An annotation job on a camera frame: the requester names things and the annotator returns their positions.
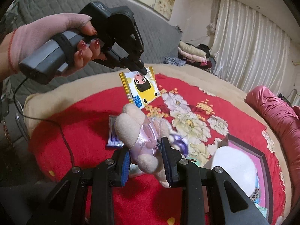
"gray device handle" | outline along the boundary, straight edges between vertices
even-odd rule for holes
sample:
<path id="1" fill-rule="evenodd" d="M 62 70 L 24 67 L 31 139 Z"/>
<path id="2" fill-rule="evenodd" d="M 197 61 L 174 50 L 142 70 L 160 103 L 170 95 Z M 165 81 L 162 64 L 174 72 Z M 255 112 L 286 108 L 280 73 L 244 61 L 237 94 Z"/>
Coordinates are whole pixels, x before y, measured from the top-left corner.
<path id="1" fill-rule="evenodd" d="M 80 40 L 90 42 L 95 38 L 84 36 L 78 30 L 68 30 L 63 32 L 63 35 L 71 43 L 74 53 L 77 51 L 77 44 Z M 23 59 L 19 64 L 19 68 L 28 78 L 46 85 L 55 76 L 61 76 L 71 66 L 65 61 L 65 54 L 58 43 L 55 40 L 49 40 L 31 55 Z"/>

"silver bolt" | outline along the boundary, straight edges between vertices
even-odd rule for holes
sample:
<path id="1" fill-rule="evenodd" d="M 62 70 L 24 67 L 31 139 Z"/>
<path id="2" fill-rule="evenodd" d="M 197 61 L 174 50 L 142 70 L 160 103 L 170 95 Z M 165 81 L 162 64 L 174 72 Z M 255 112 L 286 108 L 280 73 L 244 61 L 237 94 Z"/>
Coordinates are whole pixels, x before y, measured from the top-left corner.
<path id="1" fill-rule="evenodd" d="M 80 171 L 80 167 L 75 166 L 72 168 L 72 173 L 78 173 Z"/>
<path id="2" fill-rule="evenodd" d="M 113 165 L 113 164 L 115 163 L 115 161 L 114 161 L 113 159 L 109 158 L 109 159 L 106 159 L 106 160 L 105 160 L 105 163 L 106 163 L 107 165 Z"/>
<path id="3" fill-rule="evenodd" d="M 216 173 L 222 173 L 222 172 L 223 172 L 223 168 L 221 168 L 220 166 L 216 166 L 216 167 L 214 168 L 214 171 L 215 171 Z"/>
<path id="4" fill-rule="evenodd" d="M 181 165 L 187 165 L 187 164 L 188 164 L 188 160 L 187 160 L 187 159 L 181 159 L 181 160 L 179 161 L 179 163 L 180 163 Z"/>

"person's wrist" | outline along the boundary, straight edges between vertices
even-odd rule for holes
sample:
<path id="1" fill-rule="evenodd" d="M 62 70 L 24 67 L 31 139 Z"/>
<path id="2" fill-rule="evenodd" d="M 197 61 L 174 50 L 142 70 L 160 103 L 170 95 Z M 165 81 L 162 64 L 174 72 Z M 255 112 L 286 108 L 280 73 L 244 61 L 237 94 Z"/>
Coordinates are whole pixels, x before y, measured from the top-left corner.
<path id="1" fill-rule="evenodd" d="M 8 58 L 8 49 L 12 36 L 13 32 L 9 33 L 0 44 L 0 81 L 14 74 Z"/>

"plush toy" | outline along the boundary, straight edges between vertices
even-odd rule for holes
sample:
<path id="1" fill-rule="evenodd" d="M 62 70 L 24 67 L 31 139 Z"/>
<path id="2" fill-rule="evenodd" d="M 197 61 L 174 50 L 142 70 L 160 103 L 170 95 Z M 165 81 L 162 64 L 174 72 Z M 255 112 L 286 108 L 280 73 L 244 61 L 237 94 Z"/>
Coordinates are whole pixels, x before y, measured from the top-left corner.
<path id="1" fill-rule="evenodd" d="M 169 188 L 158 151 L 160 139 L 169 136 L 165 121 L 152 120 L 134 104 L 127 104 L 116 118 L 114 128 L 119 139 L 130 149 L 132 163 L 141 171 L 153 174 L 163 187 Z"/>

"gray mattress cover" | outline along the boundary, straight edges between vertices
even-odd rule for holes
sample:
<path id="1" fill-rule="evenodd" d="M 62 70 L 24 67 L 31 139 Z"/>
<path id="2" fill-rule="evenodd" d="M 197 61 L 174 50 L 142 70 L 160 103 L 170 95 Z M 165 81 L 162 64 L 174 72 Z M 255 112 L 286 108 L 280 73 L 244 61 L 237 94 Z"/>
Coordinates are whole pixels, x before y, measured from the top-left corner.
<path id="1" fill-rule="evenodd" d="M 103 2 L 110 8 L 127 5 L 134 12 L 136 24 L 145 44 L 145 50 L 141 56 L 144 63 L 163 63 L 166 56 L 177 57 L 177 47 L 181 38 L 179 28 L 169 25 L 151 11 L 128 0 L 19 0 L 11 11 L 16 14 L 14 26 L 19 27 L 29 24 L 52 14 L 78 13 L 86 4 L 92 1 Z M 57 77 L 48 85 L 40 85 L 28 80 L 19 89 L 17 98 L 24 104 L 26 97 L 30 94 L 47 92 L 78 78 L 116 70 L 119 70 L 119 68 L 110 69 L 95 62 L 89 62 L 82 70 L 69 77 Z M 11 76 L 12 90 L 15 90 L 24 78 L 22 73 Z"/>

